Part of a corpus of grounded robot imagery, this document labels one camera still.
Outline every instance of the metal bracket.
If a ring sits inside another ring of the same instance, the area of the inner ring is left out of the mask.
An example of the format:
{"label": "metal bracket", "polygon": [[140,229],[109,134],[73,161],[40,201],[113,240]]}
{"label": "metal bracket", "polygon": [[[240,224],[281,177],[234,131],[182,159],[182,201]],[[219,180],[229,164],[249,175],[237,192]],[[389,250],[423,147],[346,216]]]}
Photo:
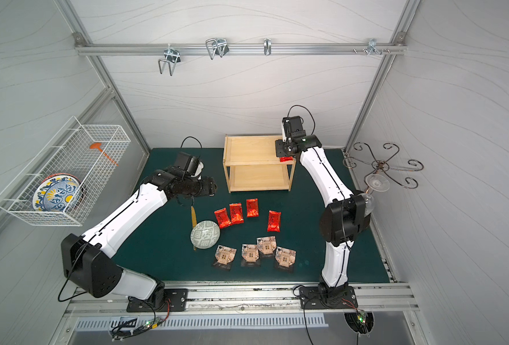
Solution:
{"label": "metal bracket", "polygon": [[[187,300],[188,289],[165,289],[164,297],[170,300],[170,311],[184,311],[185,302]],[[146,310],[145,305],[139,300],[128,300],[128,307],[126,308],[127,313],[141,313],[149,312]]]}
{"label": "metal bracket", "polygon": [[317,286],[301,286],[299,287],[300,306],[303,309],[353,309],[358,307],[358,301],[356,300],[355,290],[352,286],[347,286],[347,289],[337,295],[334,302],[324,303],[320,298],[320,293]]}
{"label": "metal bracket", "polygon": [[162,71],[164,71],[164,66],[168,64],[168,71],[170,72],[170,76],[172,76],[174,74],[176,64],[180,61],[180,53],[176,49],[172,49],[170,46],[168,46],[168,49],[164,51],[164,59],[158,60],[158,70],[162,74]]}
{"label": "metal bracket", "polygon": [[406,44],[406,33],[405,32],[399,32],[396,34],[396,37],[394,39],[394,44],[396,45],[405,45]]}
{"label": "metal bracket", "polygon": [[75,47],[84,47],[85,46],[85,38],[79,32],[73,32],[72,38],[74,38],[74,46]]}
{"label": "metal bracket", "polygon": [[207,51],[209,51],[209,57],[211,60],[214,59],[214,56],[217,54],[222,58],[226,55],[227,52],[230,51],[230,48],[227,46],[227,41],[224,38],[211,38],[205,41],[205,46]]}
{"label": "metal bracket", "polygon": [[377,41],[375,38],[372,38],[369,40],[368,47],[364,49],[364,52],[366,52],[366,55],[381,55],[383,53],[382,50],[379,50],[375,47],[377,44]]}
{"label": "metal bracket", "polygon": [[272,55],[272,40],[269,38],[264,39],[264,55]]}

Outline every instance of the curly metal rack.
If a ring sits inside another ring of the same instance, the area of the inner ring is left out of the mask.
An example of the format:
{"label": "curly metal rack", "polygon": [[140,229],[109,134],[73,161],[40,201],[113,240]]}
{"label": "curly metal rack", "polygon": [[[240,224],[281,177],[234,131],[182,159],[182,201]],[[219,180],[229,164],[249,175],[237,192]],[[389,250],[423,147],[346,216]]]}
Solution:
{"label": "curly metal rack", "polygon": [[[357,142],[354,144],[354,149],[356,151],[361,151],[363,149],[362,145],[366,145],[368,146],[368,149],[369,149],[369,152],[372,154],[372,157],[373,157],[373,162],[369,163],[369,162],[364,162],[362,160],[359,160],[358,158],[355,158],[355,157],[352,157],[350,155],[350,152],[347,153],[347,157],[343,160],[343,165],[346,166],[347,168],[349,169],[354,169],[356,168],[356,162],[353,162],[351,161],[351,159],[354,159],[354,160],[357,160],[358,162],[362,162],[364,164],[368,164],[368,165],[371,165],[372,168],[374,169],[372,172],[370,172],[368,175],[364,176],[364,182],[366,182],[366,177],[368,177],[369,175],[371,174],[375,174],[377,171],[381,171],[383,174],[387,175],[388,178],[390,178],[391,180],[393,180],[394,182],[396,182],[398,185],[404,187],[404,188],[407,188],[407,189],[416,189],[418,186],[419,186],[419,183],[417,183],[417,181],[411,177],[406,177],[404,179],[404,181],[406,181],[407,185],[404,185],[400,182],[398,182],[397,180],[395,180],[394,178],[392,178],[389,174],[387,174],[387,171],[389,170],[396,170],[396,171],[421,171],[424,169],[424,165],[423,163],[417,161],[417,160],[408,160],[408,164],[411,165],[411,166],[414,166],[415,168],[413,169],[398,169],[398,168],[391,168],[389,166],[389,161],[391,160],[391,158],[393,158],[394,156],[396,156],[396,154],[398,154],[400,152],[400,148],[392,143],[392,142],[386,142],[383,144],[383,148],[385,150],[390,150],[391,148],[393,147],[396,147],[396,152],[390,156],[387,160],[378,160],[377,158],[375,158],[375,155],[373,154],[373,151],[372,151],[372,148],[369,147],[368,144],[366,144],[365,142]],[[410,186],[411,183],[415,183],[416,186],[412,187]]]}

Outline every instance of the white wire basket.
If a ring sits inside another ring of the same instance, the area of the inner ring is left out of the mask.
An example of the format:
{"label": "white wire basket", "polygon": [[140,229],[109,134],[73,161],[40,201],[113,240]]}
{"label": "white wire basket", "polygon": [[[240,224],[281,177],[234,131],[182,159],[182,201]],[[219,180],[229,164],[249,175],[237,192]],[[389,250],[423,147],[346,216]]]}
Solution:
{"label": "white wire basket", "polygon": [[[95,143],[102,152],[90,148]],[[129,143],[122,126],[83,125],[72,117],[0,193],[0,208],[31,225],[82,226]],[[78,199],[61,211],[36,210],[38,187],[57,174],[78,179]]]}

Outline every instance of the metal vent grille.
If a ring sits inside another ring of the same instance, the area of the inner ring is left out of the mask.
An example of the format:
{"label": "metal vent grille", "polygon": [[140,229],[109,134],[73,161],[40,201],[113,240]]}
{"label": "metal vent grille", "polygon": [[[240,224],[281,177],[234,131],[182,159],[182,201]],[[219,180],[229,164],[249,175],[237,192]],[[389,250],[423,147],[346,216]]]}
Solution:
{"label": "metal vent grille", "polygon": [[[80,317],[76,324],[76,331],[106,331],[135,316],[91,316]],[[141,325],[151,320],[148,316],[140,316],[138,321],[131,323]],[[309,313],[306,315],[307,327],[328,327],[323,313]],[[304,328],[302,313],[292,314],[244,314],[244,315],[172,315],[154,330],[160,329],[253,329],[253,328]]]}

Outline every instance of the orange plastic spoon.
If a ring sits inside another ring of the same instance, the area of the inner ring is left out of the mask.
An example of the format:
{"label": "orange plastic spoon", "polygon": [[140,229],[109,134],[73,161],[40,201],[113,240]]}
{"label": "orange plastic spoon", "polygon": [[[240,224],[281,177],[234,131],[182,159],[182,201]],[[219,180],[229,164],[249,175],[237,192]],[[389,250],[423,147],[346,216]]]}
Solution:
{"label": "orange plastic spoon", "polygon": [[[101,143],[100,143],[100,142],[94,142],[93,144],[91,144],[91,145],[89,146],[89,148],[91,148],[91,149],[96,148],[96,149],[98,149],[99,151],[103,152],[103,150],[101,149]],[[105,152],[103,152],[103,155],[105,155],[105,157],[107,157],[107,159],[108,159],[109,161],[113,162],[113,163],[114,163],[114,164],[118,167],[118,164],[117,164],[115,161],[113,161],[113,160],[111,159],[111,157],[109,157],[109,155],[107,155]]]}

